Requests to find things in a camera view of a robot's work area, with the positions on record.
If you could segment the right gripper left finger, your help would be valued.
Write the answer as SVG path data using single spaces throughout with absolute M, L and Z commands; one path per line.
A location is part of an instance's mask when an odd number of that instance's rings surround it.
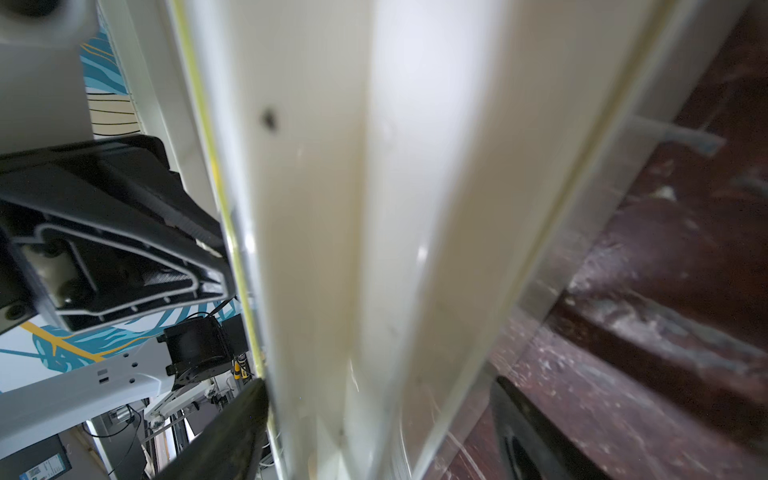
M 171 480 L 254 479 L 266 441 L 268 412 L 265 381 L 249 382 L 156 477 Z

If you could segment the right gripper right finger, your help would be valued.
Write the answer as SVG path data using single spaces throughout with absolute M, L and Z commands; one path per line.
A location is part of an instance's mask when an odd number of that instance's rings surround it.
M 606 479 L 589 459 L 509 379 L 490 387 L 499 456 L 510 479 Z

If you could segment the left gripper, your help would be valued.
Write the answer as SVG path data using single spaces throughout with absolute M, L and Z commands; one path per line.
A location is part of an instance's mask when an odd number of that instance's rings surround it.
M 1 158 L 1 328 L 73 333 L 235 293 L 222 229 L 162 141 L 129 135 Z

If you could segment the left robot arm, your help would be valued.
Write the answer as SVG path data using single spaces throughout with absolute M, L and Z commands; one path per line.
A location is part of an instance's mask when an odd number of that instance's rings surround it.
M 65 334 L 99 334 L 236 295 L 217 220 L 173 172 L 160 139 L 134 134 L 1 159 L 1 329 L 35 335 L 70 371 L 4 393 L 1 453 L 10 456 L 120 406 L 170 391 L 192 368 L 160 341 L 94 355 Z

